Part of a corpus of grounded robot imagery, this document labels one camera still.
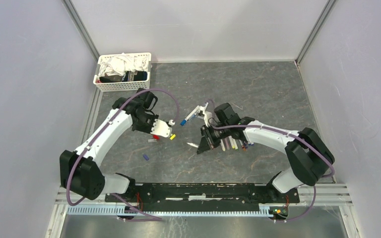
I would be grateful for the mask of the yellow capped white marker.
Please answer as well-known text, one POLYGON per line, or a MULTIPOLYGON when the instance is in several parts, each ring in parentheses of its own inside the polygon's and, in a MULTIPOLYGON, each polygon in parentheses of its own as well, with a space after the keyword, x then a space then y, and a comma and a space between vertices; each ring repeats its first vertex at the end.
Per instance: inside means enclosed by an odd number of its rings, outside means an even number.
POLYGON ((239 148, 238 148, 238 145, 236 143, 236 140, 232 138, 232 142, 233 142, 233 146, 234 146, 235 150, 238 150, 239 148))

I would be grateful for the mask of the blue capped white marker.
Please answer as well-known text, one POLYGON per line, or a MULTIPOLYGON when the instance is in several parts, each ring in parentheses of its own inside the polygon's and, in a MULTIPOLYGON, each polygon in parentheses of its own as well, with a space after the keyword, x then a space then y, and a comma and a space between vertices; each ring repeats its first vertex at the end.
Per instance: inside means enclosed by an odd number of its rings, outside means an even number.
POLYGON ((200 106, 196 106, 180 123, 181 126, 184 126, 190 119, 195 117, 200 111, 200 106))

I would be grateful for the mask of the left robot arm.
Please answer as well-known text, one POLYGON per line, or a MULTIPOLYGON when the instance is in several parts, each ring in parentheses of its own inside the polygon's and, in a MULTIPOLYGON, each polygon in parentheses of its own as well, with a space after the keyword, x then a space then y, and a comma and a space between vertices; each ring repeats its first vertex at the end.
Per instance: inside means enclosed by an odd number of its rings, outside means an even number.
POLYGON ((128 129, 168 138, 179 116, 167 121, 153 112, 158 102, 154 95, 163 89, 139 88, 135 94, 118 98, 102 124, 93 134, 73 151, 60 155, 61 186, 66 189, 66 200, 76 206, 84 199, 95 200, 101 194, 116 193, 124 202, 132 201, 136 189, 134 179, 122 175, 105 175, 100 166, 118 138, 128 129))

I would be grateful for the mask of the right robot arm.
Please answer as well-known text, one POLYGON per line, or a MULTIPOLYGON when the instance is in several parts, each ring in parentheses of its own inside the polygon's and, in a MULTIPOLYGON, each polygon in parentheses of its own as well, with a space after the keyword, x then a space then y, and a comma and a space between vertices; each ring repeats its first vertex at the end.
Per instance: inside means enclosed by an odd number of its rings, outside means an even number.
POLYGON ((251 117, 240 117, 228 103, 207 111, 207 105, 196 107, 192 115, 204 120, 197 153, 213 150, 226 138, 242 144, 260 144, 287 156, 290 167, 275 175, 267 184, 267 197, 280 202, 291 189, 314 186, 320 178, 335 173, 335 158, 319 135, 311 128, 288 130, 266 125, 251 117))

